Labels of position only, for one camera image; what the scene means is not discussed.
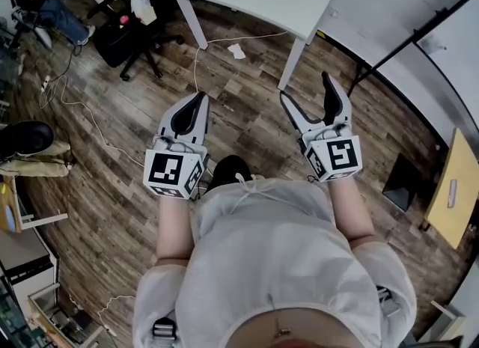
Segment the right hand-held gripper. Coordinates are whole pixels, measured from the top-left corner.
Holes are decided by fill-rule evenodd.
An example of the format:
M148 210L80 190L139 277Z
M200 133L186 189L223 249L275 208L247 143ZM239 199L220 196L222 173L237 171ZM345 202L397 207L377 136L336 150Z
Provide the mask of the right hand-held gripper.
M353 176L362 170L363 164L359 137L353 135L349 123L352 117L350 99L327 72L322 72L322 78L325 88L323 120L310 119L284 91L280 91L280 101L294 128L303 135L304 156L317 179L328 182Z

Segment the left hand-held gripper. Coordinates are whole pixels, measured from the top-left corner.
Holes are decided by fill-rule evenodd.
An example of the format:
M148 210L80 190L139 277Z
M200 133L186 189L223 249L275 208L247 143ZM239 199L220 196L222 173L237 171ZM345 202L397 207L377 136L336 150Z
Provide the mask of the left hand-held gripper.
M190 94L169 108L146 150L143 184L155 195L189 199L206 169L209 97Z

